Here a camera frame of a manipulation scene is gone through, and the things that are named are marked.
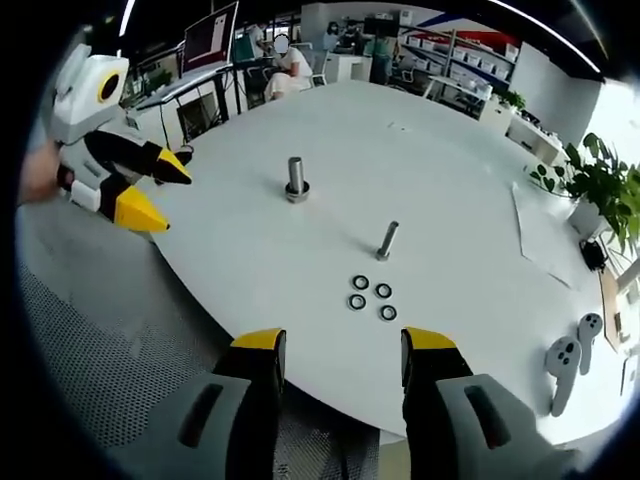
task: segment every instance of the plant pot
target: plant pot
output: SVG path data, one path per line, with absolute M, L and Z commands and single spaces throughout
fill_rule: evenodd
M 607 228 L 607 221 L 600 215 L 598 207 L 586 199 L 578 202 L 569 217 L 569 224 L 578 232 L 580 240 L 589 240 Z

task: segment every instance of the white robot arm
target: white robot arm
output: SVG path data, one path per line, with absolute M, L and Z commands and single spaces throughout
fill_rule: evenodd
M 71 200 L 131 230 L 159 232 L 168 221 L 123 172 L 190 184 L 178 158 L 140 136 L 119 101 L 129 68 L 126 58 L 91 55 L 78 45 L 56 82 L 51 133 L 62 144 L 59 185 Z

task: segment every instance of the floor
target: floor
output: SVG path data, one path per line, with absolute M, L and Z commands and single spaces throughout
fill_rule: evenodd
M 63 198 L 21 207 L 16 223 L 23 298 L 50 373 L 99 445 L 126 445 L 231 338 L 142 236 Z M 288 385 L 274 478 L 376 478 L 378 436 Z

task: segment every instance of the black ring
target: black ring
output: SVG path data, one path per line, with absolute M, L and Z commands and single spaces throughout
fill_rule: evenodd
M 390 322 L 392 320 L 395 320 L 397 316 L 398 311 L 395 307 L 392 307 L 391 305 L 383 305 L 382 307 L 380 307 L 380 317 L 383 320 Z
M 380 290 L 382 290 L 382 289 L 384 289 L 384 288 L 386 288 L 386 289 L 389 291 L 389 293 L 388 293 L 386 296 L 385 296 L 385 295 L 383 295 L 383 294 L 380 292 Z M 388 284 L 386 284 L 386 283 L 379 283 L 378 285 L 376 285 L 376 295 L 377 295 L 379 298 L 382 298 L 382 299 L 386 300 L 386 299 L 387 299 L 387 298 L 389 298 L 392 294 L 393 294 L 393 290 L 391 290 L 391 287 L 390 287 Z
M 364 280 L 363 287 L 358 285 L 358 282 L 360 280 Z M 353 285 L 353 288 L 355 288 L 356 290 L 366 290 L 367 288 L 369 288 L 369 279 L 364 275 L 356 275 L 351 279 L 351 285 Z
M 362 305 L 357 305 L 355 303 L 356 301 L 361 301 Z M 353 310 L 362 310 L 366 306 L 367 300 L 362 295 L 354 293 L 349 297 L 349 307 L 351 307 Z

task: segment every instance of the monitor screen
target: monitor screen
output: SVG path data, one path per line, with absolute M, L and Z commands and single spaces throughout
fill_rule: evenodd
M 364 19 L 364 33 L 378 37 L 397 37 L 400 24 L 397 20 L 386 20 L 375 17 Z
M 215 62 L 230 61 L 231 36 L 237 10 L 238 2 L 234 2 L 187 28 L 182 57 L 183 72 Z

